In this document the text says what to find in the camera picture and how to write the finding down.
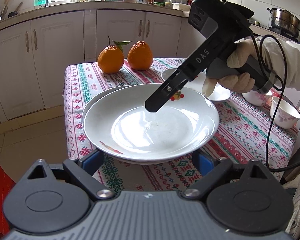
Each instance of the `glove finger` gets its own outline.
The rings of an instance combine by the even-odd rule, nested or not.
[[[239,81],[238,76],[230,75],[224,78],[221,78],[218,83],[226,89],[232,90],[236,83]]]
[[[250,78],[248,85],[246,86],[246,88],[244,90],[240,90],[238,91],[238,93],[242,94],[242,93],[248,93],[252,90],[253,86],[254,86],[255,80],[253,78]]]
[[[240,90],[244,90],[250,80],[250,74],[249,73],[243,73],[241,75],[239,75],[239,80],[238,82],[234,85],[233,87],[233,91],[240,91]]]
[[[202,94],[205,97],[210,96],[216,87],[218,80],[215,78],[206,78],[202,86]]]
[[[237,43],[237,48],[227,59],[227,65],[230,68],[242,67],[246,62],[248,57],[252,55],[257,57],[256,49],[254,47],[252,40],[245,40]]]

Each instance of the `steel pot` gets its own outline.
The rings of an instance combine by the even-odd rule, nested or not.
[[[282,29],[295,38],[299,37],[300,20],[287,10],[278,8],[267,8],[271,13],[271,26],[276,29]]]

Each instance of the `white bowl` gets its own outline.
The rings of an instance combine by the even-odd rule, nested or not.
[[[161,77],[164,81],[168,79],[175,72],[176,68],[170,68],[161,73]],[[199,73],[198,77],[193,80],[192,82],[188,82],[184,87],[191,88],[194,91],[202,93],[202,86],[206,79],[205,73]],[[217,83],[213,93],[207,97],[209,100],[213,101],[214,103],[220,103],[230,98],[231,92],[229,89],[224,88],[223,86]]]
[[[191,153],[206,144],[219,125],[216,107],[188,88],[157,113],[146,99],[161,84],[130,86],[98,100],[87,112],[84,132],[100,150],[137,163],[160,163]]]
[[[91,108],[91,106],[93,106],[93,104],[95,102],[97,102],[99,99],[103,98],[104,96],[106,96],[107,94],[110,94],[116,90],[119,90],[121,88],[125,88],[125,87],[130,87],[130,85],[125,85],[125,86],[120,86],[120,87],[114,87],[114,88],[109,88],[108,90],[105,90],[103,92],[101,92],[100,94],[97,94],[95,97],[93,97],[84,107],[83,111],[82,111],[82,116],[81,116],[81,123],[82,125],[84,125],[84,118],[88,112],[88,110]]]
[[[272,92],[269,91],[268,93],[263,95],[251,90],[248,93],[242,93],[242,96],[245,100],[247,100],[250,104],[254,106],[264,106],[268,99],[272,97]]]
[[[273,114],[278,105],[278,101],[279,97],[272,97],[272,104],[270,108],[271,118],[273,118]],[[299,112],[292,105],[282,99],[278,111],[275,115],[274,123],[284,129],[290,129],[296,124],[299,119]]]

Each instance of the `triangular hole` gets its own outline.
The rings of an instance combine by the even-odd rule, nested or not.
[[[253,166],[250,177],[258,178],[258,179],[267,179],[267,176],[264,174],[264,172],[260,169],[259,166],[256,166],[256,165]]]
[[[34,168],[32,173],[29,175],[28,179],[41,179],[47,177],[46,172],[44,171],[41,165],[38,165]]]

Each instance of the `striped tablecloth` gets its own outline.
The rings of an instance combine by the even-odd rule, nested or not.
[[[64,105],[68,154],[70,159],[82,158],[95,147],[83,133],[81,114],[91,98],[112,87],[161,83],[161,72],[178,67],[183,59],[157,58],[152,67],[134,71],[127,61],[119,73],[104,74],[97,63],[69,66],[65,74]],[[213,157],[229,157],[236,163],[251,158],[265,161],[266,137],[270,125],[269,106],[255,107],[241,95],[232,92],[229,100],[216,104],[220,116],[217,133],[202,151]],[[269,163],[279,168],[288,164],[297,138],[296,128],[284,130],[274,125],[269,146]],[[274,173],[279,180],[281,173]],[[133,165],[105,155],[105,162],[94,178],[116,192],[130,190],[180,190],[201,178],[192,165],[191,154],[168,163]]]

